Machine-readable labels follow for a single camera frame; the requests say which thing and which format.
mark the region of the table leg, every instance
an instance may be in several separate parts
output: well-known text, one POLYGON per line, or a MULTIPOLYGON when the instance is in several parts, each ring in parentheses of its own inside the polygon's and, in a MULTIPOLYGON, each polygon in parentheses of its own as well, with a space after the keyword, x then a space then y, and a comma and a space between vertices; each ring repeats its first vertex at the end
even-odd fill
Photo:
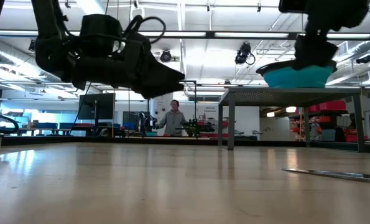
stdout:
POLYGON ((363 131, 360 95, 353 96, 353 104, 354 104, 354 121, 356 123, 356 132, 358 135, 359 152, 367 152, 364 145, 364 131, 363 131))
POLYGON ((236 119, 234 114, 236 112, 236 103, 234 102, 234 92, 229 92, 229 129, 228 129, 228 150, 234 149, 234 123, 236 119))
POLYGON ((309 127, 309 107, 305 107, 304 110, 304 120, 305 120, 305 142, 307 147, 310 147, 310 127, 309 127))
POLYGON ((223 105, 218 106, 218 145, 222 146, 223 105))

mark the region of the mesh tabletop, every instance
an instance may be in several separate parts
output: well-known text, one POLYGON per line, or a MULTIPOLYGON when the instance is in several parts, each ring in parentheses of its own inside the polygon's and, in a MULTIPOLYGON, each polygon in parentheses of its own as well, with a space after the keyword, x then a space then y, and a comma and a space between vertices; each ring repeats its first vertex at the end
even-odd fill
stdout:
POLYGON ((360 94, 360 88, 254 88, 233 87, 226 90, 220 105, 229 105, 229 93, 236 106, 306 107, 360 94))

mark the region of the metal table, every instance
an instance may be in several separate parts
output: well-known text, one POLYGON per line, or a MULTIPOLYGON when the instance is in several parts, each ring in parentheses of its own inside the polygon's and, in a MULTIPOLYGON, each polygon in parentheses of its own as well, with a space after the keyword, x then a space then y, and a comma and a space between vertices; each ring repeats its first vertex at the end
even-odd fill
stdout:
MULTIPOLYGON (((304 109, 305 120, 309 120, 307 108, 331 100, 353 97, 359 152, 364 150, 364 133, 360 103, 360 88, 259 88, 232 87, 222 96, 218 108, 218 145, 222 146, 223 106, 229 106, 228 150, 234 149, 234 122, 236 106, 297 106, 304 109)), ((305 125, 305 139, 310 145, 309 125, 305 125)))

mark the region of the ceiling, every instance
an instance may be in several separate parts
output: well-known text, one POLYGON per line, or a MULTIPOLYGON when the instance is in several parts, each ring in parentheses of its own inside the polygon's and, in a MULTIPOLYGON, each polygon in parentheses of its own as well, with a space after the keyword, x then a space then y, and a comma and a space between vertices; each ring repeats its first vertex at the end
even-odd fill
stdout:
MULTIPOLYGON (((82 0, 83 2, 99 3, 97 11, 103 11, 107 0, 82 0)), ((71 8, 67 9, 62 3, 62 11, 68 16, 66 23, 69 30, 80 30, 81 18, 86 9, 78 4, 81 1, 69 1, 71 8)), ((134 1, 111 0, 107 13, 118 17, 121 25, 126 27, 130 20, 130 7, 134 1)), ((232 30, 243 32, 302 32, 306 15, 281 14, 277 8, 279 0, 139 0, 139 6, 144 8, 145 16, 157 16, 163 19, 167 30, 232 30), (262 8, 257 12, 258 2, 262 8)), ((156 21, 142 25, 141 30, 161 30, 156 21)), ((37 30, 30 0, 6 0, 0 18, 0 30, 37 30)), ((359 27, 342 29, 341 32, 370 32, 370 13, 359 27)), ((31 39, 25 37, 6 37, 0 41, 29 56, 34 56, 28 50, 31 39)), ((222 40, 222 39, 186 39, 183 40, 185 55, 183 63, 187 80, 197 80, 200 83, 231 83, 253 84, 260 83, 263 78, 256 74, 256 69, 268 63, 290 60, 294 58, 294 41, 292 40, 222 40), (256 63, 250 67, 235 65, 234 58, 243 42, 249 42, 256 63)), ((154 53, 170 50, 172 55, 180 56, 181 43, 179 39, 162 39, 152 46, 154 53)), ((168 66, 180 69, 180 62, 169 62, 168 66)), ((346 75, 343 69, 334 74, 331 80, 346 75)))

